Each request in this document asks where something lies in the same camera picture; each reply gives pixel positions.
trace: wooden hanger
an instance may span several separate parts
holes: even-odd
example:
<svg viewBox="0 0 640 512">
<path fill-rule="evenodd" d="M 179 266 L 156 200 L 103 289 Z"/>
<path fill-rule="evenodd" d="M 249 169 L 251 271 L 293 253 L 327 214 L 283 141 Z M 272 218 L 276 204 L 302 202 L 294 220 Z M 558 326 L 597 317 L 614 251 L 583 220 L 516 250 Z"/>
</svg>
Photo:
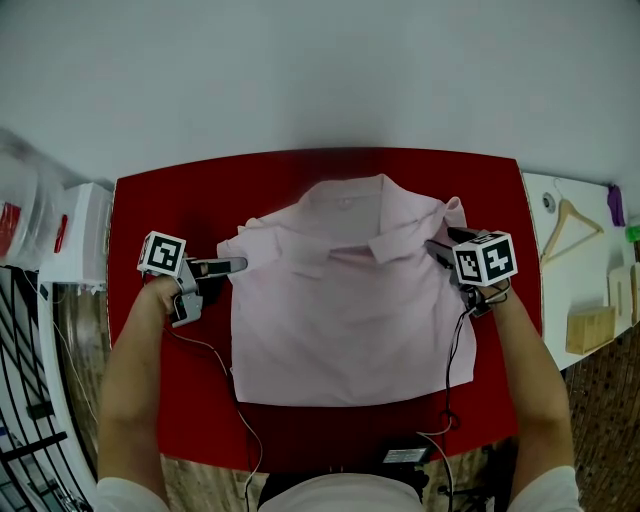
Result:
<svg viewBox="0 0 640 512">
<path fill-rule="evenodd" d="M 576 243 L 570 245 L 566 249 L 562 249 L 560 252 L 552 256 L 551 253 L 553 252 L 553 248 L 558 242 L 558 238 L 560 238 L 560 233 L 562 233 L 562 228 L 564 227 L 565 223 L 567 222 L 567 219 L 570 216 L 578 219 L 579 221 L 583 222 L 587 226 L 593 228 L 595 231 L 590 235 L 587 235 L 586 237 L 582 238 L 581 240 L 578 240 Z M 575 249 L 579 245 L 582 245 L 587 240 L 590 240 L 594 236 L 598 236 L 603 233 L 604 233 L 604 229 L 602 229 L 602 226 L 600 226 L 600 224 L 593 222 L 591 219 L 588 219 L 587 217 L 579 213 L 578 210 L 575 209 L 571 201 L 568 201 L 563 197 L 560 200 L 560 204 L 558 206 L 558 222 L 556 224 L 556 227 L 553 229 L 553 233 L 551 233 L 551 238 L 549 238 L 549 241 L 547 242 L 547 245 L 544 248 L 544 251 L 542 252 L 542 256 L 540 257 L 540 266 L 542 267 L 545 264 L 549 263 L 550 261 L 553 261 L 559 258 L 560 256 L 567 254 L 569 251 Z"/>
</svg>

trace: table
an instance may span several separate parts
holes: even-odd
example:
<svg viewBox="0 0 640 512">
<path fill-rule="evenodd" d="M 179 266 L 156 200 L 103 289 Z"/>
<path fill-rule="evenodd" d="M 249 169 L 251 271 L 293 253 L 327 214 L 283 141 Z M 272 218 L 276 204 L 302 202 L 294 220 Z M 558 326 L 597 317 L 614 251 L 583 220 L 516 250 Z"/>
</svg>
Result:
<svg viewBox="0 0 640 512">
<path fill-rule="evenodd" d="M 414 149 L 263 153 L 195 162 L 118 180 L 108 255 L 110 334 L 115 341 L 140 289 L 137 258 L 151 230 L 187 240 L 187 251 L 214 257 L 237 226 L 296 201 L 312 184 L 385 173 L 416 193 L 457 195 L 470 225 L 512 234 L 519 274 L 514 287 L 541 327 L 538 254 L 522 177 L 515 160 Z M 230 296 L 178 329 L 215 346 L 230 364 Z M 448 455 L 516 432 L 502 352 L 490 315 L 474 321 L 474 381 L 451 392 L 459 430 L 446 436 Z M 385 441 L 440 429 L 444 392 L 359 408 L 292 408 L 241 404 L 264 447 L 261 470 L 303 471 L 373 462 Z M 207 349 L 165 336 L 162 346 L 160 450 L 166 455 L 247 469 L 247 434 L 218 362 Z M 257 447 L 248 448 L 255 465 Z"/>
<path fill-rule="evenodd" d="M 570 354 L 565 350 L 567 315 L 572 310 L 608 305 L 609 271 L 634 263 L 635 253 L 633 244 L 626 241 L 624 228 L 613 225 L 607 206 L 607 187 L 528 173 L 523 178 L 539 254 L 542 254 L 551 237 L 558 218 L 557 213 L 551 214 L 545 209 L 542 203 L 545 192 L 550 193 L 556 202 L 564 196 L 581 214 L 604 229 L 603 235 L 585 242 L 542 268 L 544 340 L 558 368 L 563 370 L 586 357 Z M 577 221 L 567 223 L 557 248 L 562 249 L 563 241 L 566 241 L 566 246 L 575 241 L 576 236 L 580 238 L 584 234 L 580 229 Z M 618 324 L 616 336 L 622 334 L 626 327 Z"/>
</svg>

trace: white countertop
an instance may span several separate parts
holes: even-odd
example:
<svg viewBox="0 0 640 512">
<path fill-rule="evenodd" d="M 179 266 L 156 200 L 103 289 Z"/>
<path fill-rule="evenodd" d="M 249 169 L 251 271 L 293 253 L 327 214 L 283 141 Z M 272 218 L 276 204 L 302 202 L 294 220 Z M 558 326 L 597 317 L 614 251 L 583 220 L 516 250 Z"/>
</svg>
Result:
<svg viewBox="0 0 640 512">
<path fill-rule="evenodd" d="M 586 357 L 569 354 L 565 350 L 567 315 L 570 311 L 608 305 L 609 271 L 633 264 L 635 253 L 633 244 L 625 239 L 624 228 L 613 225 L 607 205 L 607 187 L 528 173 L 523 173 L 523 179 L 529 196 L 538 254 L 542 254 L 558 220 L 557 209 L 555 213 L 549 213 L 544 207 L 542 196 L 545 192 L 550 193 L 556 203 L 564 196 L 578 212 L 604 229 L 604 234 L 548 262 L 541 269 L 543 336 L 558 368 L 562 370 Z M 589 228 L 570 219 L 553 252 L 562 250 L 589 232 Z M 622 330 L 617 326 L 616 336 Z"/>
</svg>

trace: person's shoulder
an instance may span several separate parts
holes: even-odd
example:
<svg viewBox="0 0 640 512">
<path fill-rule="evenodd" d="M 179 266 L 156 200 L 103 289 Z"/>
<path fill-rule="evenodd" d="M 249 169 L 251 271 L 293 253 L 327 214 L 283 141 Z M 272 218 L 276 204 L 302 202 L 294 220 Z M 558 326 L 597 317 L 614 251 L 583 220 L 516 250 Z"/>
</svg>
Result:
<svg viewBox="0 0 640 512">
<path fill-rule="evenodd" d="M 146 487 L 123 480 L 103 478 L 98 482 L 96 512 L 169 512 L 169 507 Z"/>
<path fill-rule="evenodd" d="M 509 505 L 508 512 L 581 512 L 576 472 L 561 466 L 540 475 Z"/>
</svg>

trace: red tablecloth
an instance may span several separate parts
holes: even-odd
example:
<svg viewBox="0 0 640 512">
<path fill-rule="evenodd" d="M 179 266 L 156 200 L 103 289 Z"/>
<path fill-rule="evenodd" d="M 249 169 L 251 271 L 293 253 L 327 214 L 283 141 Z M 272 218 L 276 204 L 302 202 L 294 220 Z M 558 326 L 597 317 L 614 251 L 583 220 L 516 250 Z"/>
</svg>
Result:
<svg viewBox="0 0 640 512">
<path fill-rule="evenodd" d="M 540 329 L 540 270 L 527 196 L 515 160 L 444 151 L 363 149 L 244 155 L 170 167 L 118 180 L 108 258 L 108 309 L 115 342 L 140 289 L 142 241 L 156 230 L 187 240 L 187 252 L 216 257 L 237 226 L 295 202 L 314 183 L 384 173 L 398 185 L 443 201 L 457 195 L 470 227 L 511 233 L 519 274 L 514 287 Z M 230 297 L 176 332 L 206 341 L 230 364 Z M 478 341 L 472 383 L 453 388 L 459 430 L 449 455 L 513 435 L 511 406 L 491 315 L 474 321 Z M 287 408 L 243 404 L 264 444 L 262 471 L 301 471 L 372 461 L 384 442 L 440 429 L 444 392 L 361 408 Z M 160 449 L 173 457 L 247 468 L 247 433 L 211 351 L 165 335 L 158 420 Z M 257 445 L 250 442 L 252 464 Z"/>
</svg>

